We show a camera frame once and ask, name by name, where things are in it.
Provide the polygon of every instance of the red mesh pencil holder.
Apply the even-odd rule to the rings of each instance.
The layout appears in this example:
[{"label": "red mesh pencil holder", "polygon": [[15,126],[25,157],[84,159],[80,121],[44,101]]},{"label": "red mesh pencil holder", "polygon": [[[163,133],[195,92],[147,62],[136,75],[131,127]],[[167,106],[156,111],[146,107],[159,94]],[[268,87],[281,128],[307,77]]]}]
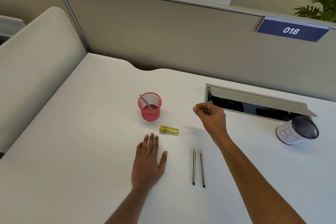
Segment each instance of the red mesh pencil holder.
[{"label": "red mesh pencil holder", "polygon": [[154,92],[147,92],[143,94],[142,97],[147,101],[154,111],[152,111],[146,105],[145,101],[140,97],[138,100],[138,106],[141,110],[141,116],[147,121],[156,120],[160,116],[160,107],[162,104],[160,96]]}]

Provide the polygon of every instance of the yellow plastic container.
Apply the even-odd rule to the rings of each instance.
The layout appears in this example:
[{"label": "yellow plastic container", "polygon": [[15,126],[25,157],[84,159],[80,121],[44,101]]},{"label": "yellow plastic container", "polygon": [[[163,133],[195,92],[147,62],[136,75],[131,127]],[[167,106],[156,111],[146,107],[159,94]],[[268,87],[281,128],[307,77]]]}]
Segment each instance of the yellow plastic container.
[{"label": "yellow plastic container", "polygon": [[160,132],[161,133],[169,133],[169,134],[175,134],[177,135],[179,133],[179,130],[177,128],[170,128],[166,126],[160,126]]}]

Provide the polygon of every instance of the forearm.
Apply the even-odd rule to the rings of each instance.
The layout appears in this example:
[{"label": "forearm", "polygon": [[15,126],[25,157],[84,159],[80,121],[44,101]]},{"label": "forearm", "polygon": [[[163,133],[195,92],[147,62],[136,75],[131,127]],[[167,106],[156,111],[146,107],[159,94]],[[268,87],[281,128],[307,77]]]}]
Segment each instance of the forearm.
[{"label": "forearm", "polygon": [[253,224],[305,222],[267,182],[228,135],[216,140]]},{"label": "forearm", "polygon": [[132,189],[105,224],[137,224],[149,189]]}]

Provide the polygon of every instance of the person's left hand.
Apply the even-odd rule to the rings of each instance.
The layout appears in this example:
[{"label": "person's left hand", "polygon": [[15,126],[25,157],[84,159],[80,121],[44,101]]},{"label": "person's left hand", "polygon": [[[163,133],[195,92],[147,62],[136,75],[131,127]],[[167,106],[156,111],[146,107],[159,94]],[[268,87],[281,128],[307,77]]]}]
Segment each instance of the person's left hand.
[{"label": "person's left hand", "polygon": [[136,148],[135,160],[132,170],[133,189],[151,190],[165,172],[167,151],[163,152],[160,164],[157,163],[159,138],[151,133],[148,142],[148,135]]}]

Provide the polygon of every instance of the number sign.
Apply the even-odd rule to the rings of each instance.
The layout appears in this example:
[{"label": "number sign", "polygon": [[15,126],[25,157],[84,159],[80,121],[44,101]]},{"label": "number sign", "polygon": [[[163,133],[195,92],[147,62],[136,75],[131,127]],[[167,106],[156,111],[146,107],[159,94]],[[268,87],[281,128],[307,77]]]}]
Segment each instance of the number sign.
[{"label": "number sign", "polygon": [[317,42],[329,31],[327,27],[319,27],[304,23],[281,21],[272,18],[264,18],[257,29],[259,33],[284,36]]}]

